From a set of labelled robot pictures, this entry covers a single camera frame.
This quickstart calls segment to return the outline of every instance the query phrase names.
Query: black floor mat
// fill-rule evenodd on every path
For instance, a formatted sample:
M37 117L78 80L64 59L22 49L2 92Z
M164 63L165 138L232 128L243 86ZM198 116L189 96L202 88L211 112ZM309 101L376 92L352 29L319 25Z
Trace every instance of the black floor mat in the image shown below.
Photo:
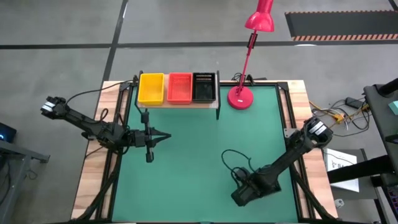
M293 40L398 39L396 11L286 12Z

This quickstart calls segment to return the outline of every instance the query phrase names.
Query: white paper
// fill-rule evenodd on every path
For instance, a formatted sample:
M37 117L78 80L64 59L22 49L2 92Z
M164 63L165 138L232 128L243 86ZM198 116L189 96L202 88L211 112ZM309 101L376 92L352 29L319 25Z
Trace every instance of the white paper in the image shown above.
M332 149L326 149L325 153L327 153L325 154L325 157L326 157L326 168L328 171L356 164L356 156ZM341 189L359 192L358 179L347 180L330 185L333 187L339 187Z

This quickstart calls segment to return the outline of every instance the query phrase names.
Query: wooden shelf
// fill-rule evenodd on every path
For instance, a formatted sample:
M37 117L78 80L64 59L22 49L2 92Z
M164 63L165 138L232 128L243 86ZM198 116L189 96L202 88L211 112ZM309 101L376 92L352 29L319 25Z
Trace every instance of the wooden shelf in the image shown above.
M139 102L137 102L137 106L139 108L210 108L210 109L217 109L218 108L218 75L216 75L216 100L213 101L212 103L190 103L188 105L175 105L175 104L170 104L167 101L167 89L169 87L169 74L164 75L164 100L162 105L154 105L154 106L149 106L149 105L143 105Z

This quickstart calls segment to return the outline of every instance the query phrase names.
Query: black bin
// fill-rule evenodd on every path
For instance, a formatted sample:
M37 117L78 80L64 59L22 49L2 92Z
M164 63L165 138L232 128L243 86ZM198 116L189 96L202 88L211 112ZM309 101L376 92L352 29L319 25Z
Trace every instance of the black bin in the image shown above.
M192 101L211 103L216 100L216 74L208 72L193 73Z

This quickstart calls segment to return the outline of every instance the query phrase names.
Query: wooden table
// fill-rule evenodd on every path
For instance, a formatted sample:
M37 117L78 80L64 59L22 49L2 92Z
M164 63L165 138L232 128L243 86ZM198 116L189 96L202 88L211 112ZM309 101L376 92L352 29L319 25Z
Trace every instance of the wooden table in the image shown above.
M103 87L107 87L118 83L104 82ZM257 82L276 82L273 81L257 81ZM308 102L307 92L303 80L281 80L281 82L287 82L289 84L290 98L293 105L293 111L297 128L302 128L303 122L312 116L310 105ZM118 98L119 85L116 85L107 90L103 90L99 97L98 107L96 110L95 119L100 118L100 113L104 108L109 109L109 115L105 118L105 121L112 121L115 112L116 100ZM286 100L284 92L281 91L282 104L284 106L285 120L287 126L290 126L289 114L287 111ZM122 103L121 111L125 109L126 100ZM100 145L96 141L92 141L88 145L87 154L99 148ZM334 217L337 217L337 211L331 193L331 188L326 174L325 164L323 162L322 152L319 149L314 149L309 153L303 155L305 168L307 171L308 183L311 191L314 193L319 202L324 208ZM103 176L104 164L106 159L106 149L101 149L98 152L90 155L83 164L80 183L76 194L75 203L73 206L72 217L79 217L90 205L95 198L96 194L100 191L101 179ZM299 188L300 201L303 209L303 216L308 217L307 203L303 192ZM109 205L110 190L105 196L103 216L107 215Z

